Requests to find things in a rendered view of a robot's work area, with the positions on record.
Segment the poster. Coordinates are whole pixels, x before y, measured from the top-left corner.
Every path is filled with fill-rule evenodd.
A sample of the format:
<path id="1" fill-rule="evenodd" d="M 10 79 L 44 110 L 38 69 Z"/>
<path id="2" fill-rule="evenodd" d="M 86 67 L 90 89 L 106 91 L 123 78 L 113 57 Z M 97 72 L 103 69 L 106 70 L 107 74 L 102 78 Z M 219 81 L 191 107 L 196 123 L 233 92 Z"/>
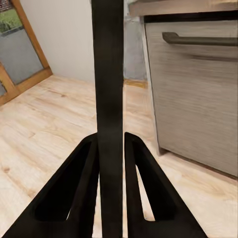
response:
<path id="1" fill-rule="evenodd" d="M 102 238 L 122 238 L 123 0 L 91 0 Z"/>

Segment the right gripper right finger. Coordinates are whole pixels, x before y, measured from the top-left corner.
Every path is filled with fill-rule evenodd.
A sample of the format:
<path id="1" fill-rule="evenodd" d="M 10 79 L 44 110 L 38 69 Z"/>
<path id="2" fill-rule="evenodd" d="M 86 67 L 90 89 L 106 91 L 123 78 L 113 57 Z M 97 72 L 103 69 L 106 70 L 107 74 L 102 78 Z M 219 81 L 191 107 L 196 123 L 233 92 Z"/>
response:
<path id="1" fill-rule="evenodd" d="M 143 140 L 124 134 L 128 238 L 208 238 Z M 144 219 L 138 167 L 155 221 Z"/>

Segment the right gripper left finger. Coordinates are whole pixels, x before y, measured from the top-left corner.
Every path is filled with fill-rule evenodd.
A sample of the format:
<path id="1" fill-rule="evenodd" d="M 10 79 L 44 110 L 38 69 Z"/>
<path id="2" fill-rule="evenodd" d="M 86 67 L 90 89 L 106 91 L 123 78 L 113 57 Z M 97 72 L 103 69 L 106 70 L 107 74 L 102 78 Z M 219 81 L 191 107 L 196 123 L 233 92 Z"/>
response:
<path id="1" fill-rule="evenodd" d="M 2 238 L 92 238 L 97 133 L 85 137 Z"/>

